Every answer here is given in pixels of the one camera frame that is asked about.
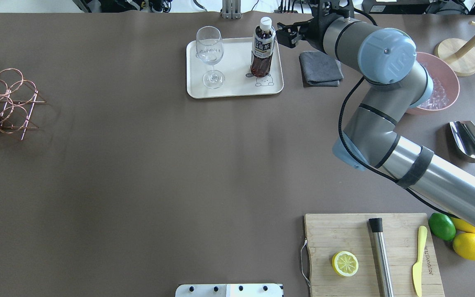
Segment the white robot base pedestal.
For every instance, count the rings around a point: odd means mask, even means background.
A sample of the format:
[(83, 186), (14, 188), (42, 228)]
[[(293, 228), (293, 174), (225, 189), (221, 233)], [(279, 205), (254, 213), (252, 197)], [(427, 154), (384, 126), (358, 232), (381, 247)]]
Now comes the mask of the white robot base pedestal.
[(228, 283), (183, 284), (177, 287), (176, 297), (283, 297), (282, 284)]

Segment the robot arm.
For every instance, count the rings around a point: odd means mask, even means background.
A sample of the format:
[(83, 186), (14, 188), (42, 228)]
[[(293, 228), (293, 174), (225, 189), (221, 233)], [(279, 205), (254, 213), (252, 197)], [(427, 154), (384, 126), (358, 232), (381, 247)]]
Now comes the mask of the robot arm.
[(395, 132), (407, 109), (432, 93), (432, 79), (416, 60), (413, 40), (399, 29), (355, 19), (353, 6), (338, 0), (320, 0), (312, 12), (313, 18), (304, 22), (278, 23), (278, 42), (294, 48), (305, 40), (370, 85), (345, 128), (339, 114), (336, 156), (475, 226), (475, 177)]

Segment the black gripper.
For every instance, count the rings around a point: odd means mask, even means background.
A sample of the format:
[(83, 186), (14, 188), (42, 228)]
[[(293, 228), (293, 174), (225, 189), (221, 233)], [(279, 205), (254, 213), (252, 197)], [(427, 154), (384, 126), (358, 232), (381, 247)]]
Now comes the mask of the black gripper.
[(300, 40), (305, 40), (311, 47), (324, 52), (324, 35), (328, 27), (341, 17), (354, 17), (352, 0), (309, 0), (313, 18), (307, 22), (293, 24), (277, 23), (279, 44), (294, 48)]

